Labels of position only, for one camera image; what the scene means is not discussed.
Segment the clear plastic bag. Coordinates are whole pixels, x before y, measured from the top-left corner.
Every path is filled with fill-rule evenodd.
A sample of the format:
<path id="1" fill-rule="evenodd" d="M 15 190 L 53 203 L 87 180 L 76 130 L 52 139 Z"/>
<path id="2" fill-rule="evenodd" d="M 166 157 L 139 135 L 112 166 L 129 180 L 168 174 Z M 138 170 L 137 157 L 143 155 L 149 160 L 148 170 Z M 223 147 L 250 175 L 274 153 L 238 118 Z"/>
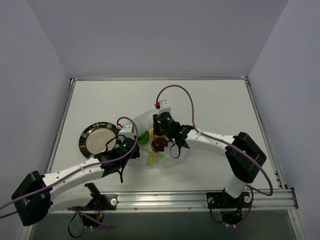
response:
<path id="1" fill-rule="evenodd" d="M 188 158 L 189 149 L 179 150 L 166 136 L 154 134 L 153 115 L 156 113 L 156 110 L 149 110 L 133 119 L 138 127 L 140 157 L 130 159 L 130 166 L 168 169 L 185 162 Z"/>

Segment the yellow fake lemon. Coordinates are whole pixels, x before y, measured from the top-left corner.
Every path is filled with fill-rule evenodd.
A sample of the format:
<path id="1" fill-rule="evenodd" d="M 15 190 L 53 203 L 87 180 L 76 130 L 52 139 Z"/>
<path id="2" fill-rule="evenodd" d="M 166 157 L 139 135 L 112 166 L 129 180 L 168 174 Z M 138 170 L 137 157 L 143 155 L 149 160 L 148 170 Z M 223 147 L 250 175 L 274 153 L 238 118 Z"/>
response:
<path id="1" fill-rule="evenodd" d="M 155 139 L 165 139 L 166 136 L 165 135 L 157 135 L 154 131 L 154 129 L 152 128 L 151 130 L 151 133 L 150 133 L 150 137 L 152 140 L 155 140 Z"/>

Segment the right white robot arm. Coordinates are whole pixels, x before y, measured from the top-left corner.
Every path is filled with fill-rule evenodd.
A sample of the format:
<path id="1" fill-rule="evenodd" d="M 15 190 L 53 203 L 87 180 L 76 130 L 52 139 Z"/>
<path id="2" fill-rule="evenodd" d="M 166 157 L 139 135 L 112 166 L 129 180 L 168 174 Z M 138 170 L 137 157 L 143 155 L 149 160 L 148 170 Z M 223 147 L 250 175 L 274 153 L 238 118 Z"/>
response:
<path id="1" fill-rule="evenodd" d="M 219 135 L 196 131 L 191 125 L 181 125 L 169 112 L 152 116 L 153 130 L 157 136 L 165 136 L 182 148 L 199 149 L 226 157 L 233 172 L 222 193 L 223 203 L 234 206 L 248 184 L 253 183 L 267 157 L 253 139 L 245 132 L 238 135 Z"/>

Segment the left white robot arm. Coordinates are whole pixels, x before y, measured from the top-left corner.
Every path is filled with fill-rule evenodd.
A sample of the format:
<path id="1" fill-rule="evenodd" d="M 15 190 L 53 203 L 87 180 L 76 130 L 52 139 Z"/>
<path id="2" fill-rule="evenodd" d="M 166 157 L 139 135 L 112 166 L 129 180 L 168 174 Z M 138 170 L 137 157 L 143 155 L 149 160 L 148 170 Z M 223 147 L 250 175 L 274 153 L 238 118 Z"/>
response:
<path id="1" fill-rule="evenodd" d="M 38 171 L 29 173 L 11 196 L 23 226 L 36 224 L 49 212 L 69 207 L 97 209 L 101 203 L 99 194 L 88 192 L 81 201 L 71 190 L 89 181 L 120 173 L 129 159 L 139 155 L 138 140 L 125 137 L 118 140 L 112 150 L 79 165 L 43 175 Z"/>

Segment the green fake lime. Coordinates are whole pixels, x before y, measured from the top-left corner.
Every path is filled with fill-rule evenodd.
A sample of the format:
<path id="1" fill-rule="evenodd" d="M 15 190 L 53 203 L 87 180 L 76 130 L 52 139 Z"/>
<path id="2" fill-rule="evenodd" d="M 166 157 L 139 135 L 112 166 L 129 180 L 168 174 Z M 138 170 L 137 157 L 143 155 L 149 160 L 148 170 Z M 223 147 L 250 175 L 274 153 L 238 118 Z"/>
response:
<path id="1" fill-rule="evenodd" d="M 145 130 L 141 135 L 138 137 L 138 143 L 140 145 L 145 145 L 150 138 L 150 132 L 148 130 Z"/>

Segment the dark red fake fruit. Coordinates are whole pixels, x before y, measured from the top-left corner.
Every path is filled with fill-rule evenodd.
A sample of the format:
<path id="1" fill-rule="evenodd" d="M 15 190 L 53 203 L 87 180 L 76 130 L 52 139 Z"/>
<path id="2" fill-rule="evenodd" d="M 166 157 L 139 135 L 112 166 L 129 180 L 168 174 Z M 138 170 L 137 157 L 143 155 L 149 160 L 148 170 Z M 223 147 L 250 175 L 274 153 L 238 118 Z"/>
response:
<path id="1" fill-rule="evenodd" d="M 157 138 L 151 142 L 151 149 L 153 152 L 164 152 L 168 147 L 168 140 L 165 138 Z"/>

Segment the round plate with dark rim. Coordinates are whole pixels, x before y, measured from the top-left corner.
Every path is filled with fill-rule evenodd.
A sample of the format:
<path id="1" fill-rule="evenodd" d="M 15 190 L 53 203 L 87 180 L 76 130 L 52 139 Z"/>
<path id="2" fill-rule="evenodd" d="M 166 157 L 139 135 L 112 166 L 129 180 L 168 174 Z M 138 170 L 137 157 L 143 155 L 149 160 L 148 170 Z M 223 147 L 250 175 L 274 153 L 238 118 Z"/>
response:
<path id="1" fill-rule="evenodd" d="M 81 154 L 89 159 L 105 151 L 113 150 L 117 144 L 119 129 L 110 122 L 96 122 L 80 135 L 78 147 Z"/>

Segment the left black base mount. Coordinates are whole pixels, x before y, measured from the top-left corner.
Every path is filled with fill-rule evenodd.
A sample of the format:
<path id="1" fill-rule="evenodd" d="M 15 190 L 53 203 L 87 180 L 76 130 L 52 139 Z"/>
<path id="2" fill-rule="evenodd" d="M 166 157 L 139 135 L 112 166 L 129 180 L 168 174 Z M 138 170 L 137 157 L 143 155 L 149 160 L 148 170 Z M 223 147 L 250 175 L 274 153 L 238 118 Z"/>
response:
<path id="1" fill-rule="evenodd" d="M 85 206 L 86 210 L 116 210 L 118 195 L 115 193 L 102 194 L 94 183 L 84 185 L 90 191 L 90 202 Z"/>

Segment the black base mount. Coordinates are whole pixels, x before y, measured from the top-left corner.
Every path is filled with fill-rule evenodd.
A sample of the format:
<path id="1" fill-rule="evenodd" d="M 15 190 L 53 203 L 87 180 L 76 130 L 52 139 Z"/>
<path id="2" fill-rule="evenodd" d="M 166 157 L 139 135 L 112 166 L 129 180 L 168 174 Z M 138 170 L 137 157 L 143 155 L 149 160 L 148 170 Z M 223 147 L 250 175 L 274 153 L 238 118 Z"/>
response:
<path id="1" fill-rule="evenodd" d="M 115 193 L 102 194 L 94 183 L 84 185 L 90 191 L 90 202 L 85 206 L 86 210 L 116 210 L 118 195 Z"/>
<path id="2" fill-rule="evenodd" d="M 207 192 L 206 200 L 208 208 L 212 209 L 248 208 L 251 203 L 250 194 L 245 191 L 243 191 L 237 198 L 233 198 L 224 190 L 219 192 Z"/>

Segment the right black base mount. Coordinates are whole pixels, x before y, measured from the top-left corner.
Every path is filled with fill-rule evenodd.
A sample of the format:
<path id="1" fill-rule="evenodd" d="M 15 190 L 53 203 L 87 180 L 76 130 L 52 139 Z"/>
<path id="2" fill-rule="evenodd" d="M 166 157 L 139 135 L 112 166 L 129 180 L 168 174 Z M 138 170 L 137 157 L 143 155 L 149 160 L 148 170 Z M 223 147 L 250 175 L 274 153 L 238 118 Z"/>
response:
<path id="1" fill-rule="evenodd" d="M 219 192 L 207 192 L 206 200 L 208 208 L 212 209 L 248 208 L 251 203 L 250 194 L 245 191 L 243 191 L 237 198 L 233 198 L 224 190 Z"/>

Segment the aluminium front rail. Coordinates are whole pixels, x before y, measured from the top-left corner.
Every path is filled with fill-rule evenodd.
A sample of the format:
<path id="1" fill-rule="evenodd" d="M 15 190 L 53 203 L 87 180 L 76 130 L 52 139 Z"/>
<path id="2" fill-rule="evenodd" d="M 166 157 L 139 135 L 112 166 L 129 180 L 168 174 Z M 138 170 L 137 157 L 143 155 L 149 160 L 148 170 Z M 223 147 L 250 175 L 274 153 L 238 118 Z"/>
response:
<path id="1" fill-rule="evenodd" d="M 90 201 L 90 191 L 85 187 L 75 187 L 71 192 L 80 198 L 80 201 Z M 233 210 L 247 210 L 250 207 L 259 210 L 291 210 L 297 209 L 298 203 L 295 193 L 292 189 L 278 189 L 273 195 L 265 196 L 263 194 L 254 192 L 250 193 L 250 206 L 248 208 L 227 208 L 227 209 L 212 209 L 208 208 L 206 191 L 178 191 L 178 192 L 101 192 L 102 194 L 116 194 L 117 205 L 116 210 L 101 210 L 101 211 L 203 211 L 205 209 L 212 209 L 214 211 L 233 211 Z M 86 210 L 85 206 L 72 206 L 68 208 L 77 208 L 80 211 L 100 211 L 100 210 Z"/>

